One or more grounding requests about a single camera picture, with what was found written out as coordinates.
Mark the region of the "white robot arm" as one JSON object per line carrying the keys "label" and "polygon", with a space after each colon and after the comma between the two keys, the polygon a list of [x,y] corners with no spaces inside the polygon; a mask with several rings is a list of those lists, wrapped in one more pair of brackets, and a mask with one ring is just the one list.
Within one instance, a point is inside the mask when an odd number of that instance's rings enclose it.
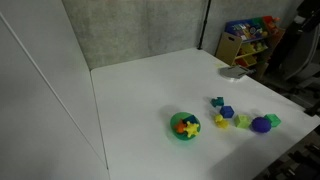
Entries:
{"label": "white robot arm", "polygon": [[320,0],[303,0],[271,56],[265,78],[290,81],[306,69],[319,41]]}

